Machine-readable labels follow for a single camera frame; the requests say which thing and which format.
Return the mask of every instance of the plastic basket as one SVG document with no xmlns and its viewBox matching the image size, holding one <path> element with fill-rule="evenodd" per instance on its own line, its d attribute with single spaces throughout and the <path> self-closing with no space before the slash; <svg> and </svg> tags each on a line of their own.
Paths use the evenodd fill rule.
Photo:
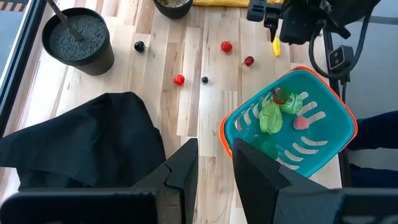
<svg viewBox="0 0 398 224">
<path fill-rule="evenodd" d="M 227 114 L 220 124 L 221 143 L 232 158 L 234 138 L 251 143 L 261 134 L 258 114 L 276 87 L 303 97 L 303 109 L 297 114 L 302 114 L 311 124 L 308 129 L 297 131 L 292 126 L 296 115 L 282 112 L 282 129 L 272 135 L 277 144 L 277 161 L 309 177 L 355 137 L 358 127 L 340 97 L 307 67 L 294 68 Z"/>
</svg>

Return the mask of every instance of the black cloth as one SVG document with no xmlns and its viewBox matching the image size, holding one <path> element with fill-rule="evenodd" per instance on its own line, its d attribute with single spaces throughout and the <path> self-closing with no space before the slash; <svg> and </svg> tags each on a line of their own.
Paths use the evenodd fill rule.
<svg viewBox="0 0 398 224">
<path fill-rule="evenodd" d="M 159 130 L 134 93 L 107 93 L 0 139 L 0 166 L 31 188 L 130 187 L 165 161 Z"/>
</svg>

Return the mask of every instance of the metal stand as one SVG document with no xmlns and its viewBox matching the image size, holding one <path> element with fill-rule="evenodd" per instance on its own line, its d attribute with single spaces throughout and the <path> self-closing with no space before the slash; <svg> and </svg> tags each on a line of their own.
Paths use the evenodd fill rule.
<svg viewBox="0 0 398 224">
<path fill-rule="evenodd" d="M 328 55 L 329 52 L 331 52 L 334 48 L 331 33 L 325 29 L 323 30 L 323 40 L 325 41 L 325 53 Z M 340 86 L 338 81 L 339 80 L 329 79 L 330 87 L 338 96 L 340 96 Z M 349 160 L 347 151 L 341 151 L 338 154 L 338 158 L 340 162 L 341 183 L 343 184 L 343 187 L 351 187 L 351 175 L 349 173 Z"/>
</svg>

